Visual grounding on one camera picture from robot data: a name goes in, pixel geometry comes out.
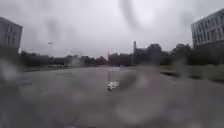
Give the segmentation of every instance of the sky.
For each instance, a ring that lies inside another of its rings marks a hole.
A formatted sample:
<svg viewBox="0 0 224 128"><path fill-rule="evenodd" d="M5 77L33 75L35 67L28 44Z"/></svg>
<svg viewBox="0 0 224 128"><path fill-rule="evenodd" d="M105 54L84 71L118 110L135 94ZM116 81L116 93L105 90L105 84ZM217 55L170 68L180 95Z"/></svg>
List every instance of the sky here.
<svg viewBox="0 0 224 128"><path fill-rule="evenodd" d="M0 0L0 16L23 26L21 50L99 57L130 53L133 41L167 51L192 45L191 24L223 6L223 0Z"/></svg>

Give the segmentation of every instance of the building facade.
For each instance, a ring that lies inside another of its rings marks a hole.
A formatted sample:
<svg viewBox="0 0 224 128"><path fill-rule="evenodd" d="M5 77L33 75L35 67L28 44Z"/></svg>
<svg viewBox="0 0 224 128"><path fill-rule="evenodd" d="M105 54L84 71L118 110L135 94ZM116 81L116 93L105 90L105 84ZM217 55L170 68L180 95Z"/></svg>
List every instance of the building facade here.
<svg viewBox="0 0 224 128"><path fill-rule="evenodd" d="M17 58L22 29L22 26L0 17L0 59Z"/></svg>
<svg viewBox="0 0 224 128"><path fill-rule="evenodd" d="M191 25L193 45L224 42L224 9Z"/></svg>

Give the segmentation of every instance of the car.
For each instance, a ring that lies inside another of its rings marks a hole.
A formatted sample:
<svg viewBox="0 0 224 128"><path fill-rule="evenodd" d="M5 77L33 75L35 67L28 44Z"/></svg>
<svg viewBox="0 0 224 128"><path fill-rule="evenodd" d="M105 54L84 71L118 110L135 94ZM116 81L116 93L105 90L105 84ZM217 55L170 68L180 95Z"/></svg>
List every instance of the car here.
<svg viewBox="0 0 224 128"><path fill-rule="evenodd" d="M109 82L108 91L112 91L116 88L119 88L119 82Z"/></svg>

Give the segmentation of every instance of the treeline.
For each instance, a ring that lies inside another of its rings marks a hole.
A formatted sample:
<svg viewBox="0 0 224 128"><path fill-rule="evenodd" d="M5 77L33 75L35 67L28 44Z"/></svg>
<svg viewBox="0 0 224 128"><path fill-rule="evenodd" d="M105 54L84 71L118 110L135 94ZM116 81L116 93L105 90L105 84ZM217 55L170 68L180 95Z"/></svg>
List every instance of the treeline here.
<svg viewBox="0 0 224 128"><path fill-rule="evenodd" d="M148 48L136 49L134 54L111 54L108 63L114 66L171 65L181 61L187 65L218 65L222 63L224 56L217 53L219 52L206 46L191 48L189 45L178 44L171 51L163 51L159 44L151 44Z"/></svg>
<svg viewBox="0 0 224 128"><path fill-rule="evenodd" d="M134 54L108 55L92 58L89 56L68 55L55 58L36 53L23 51L19 54L21 63L28 67L56 65L56 66L136 66L141 64L171 65L175 62L184 62L187 65L218 65L223 64L224 55L221 48L217 50L212 46L191 48L189 45L178 44L171 51L163 51L159 44L151 44L145 49L135 49Z"/></svg>
<svg viewBox="0 0 224 128"><path fill-rule="evenodd" d="M19 54L19 59L22 65L27 67L40 66L98 66L106 65L107 60L104 57L91 58L88 56L78 57L77 55L68 55L66 57L50 57L47 55L40 55L36 53L28 53L22 51Z"/></svg>

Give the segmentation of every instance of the wet road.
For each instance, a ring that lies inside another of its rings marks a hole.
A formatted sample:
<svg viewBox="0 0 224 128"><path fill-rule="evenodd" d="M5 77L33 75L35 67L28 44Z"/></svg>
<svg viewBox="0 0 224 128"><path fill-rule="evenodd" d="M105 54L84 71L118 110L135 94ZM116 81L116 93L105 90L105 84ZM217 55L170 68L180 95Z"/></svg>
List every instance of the wet road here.
<svg viewBox="0 0 224 128"><path fill-rule="evenodd" d="M74 124L107 127L115 121L107 90L110 69L77 68L22 73L13 83L19 86L19 94L15 97L20 99L10 99L22 110L15 110L11 105L5 109L12 109L15 112L11 115L21 117L13 121L23 128Z"/></svg>
<svg viewBox="0 0 224 128"><path fill-rule="evenodd" d="M133 86L109 93L108 70L77 68L22 73L18 81L1 86L2 127L224 126L222 85L139 69Z"/></svg>

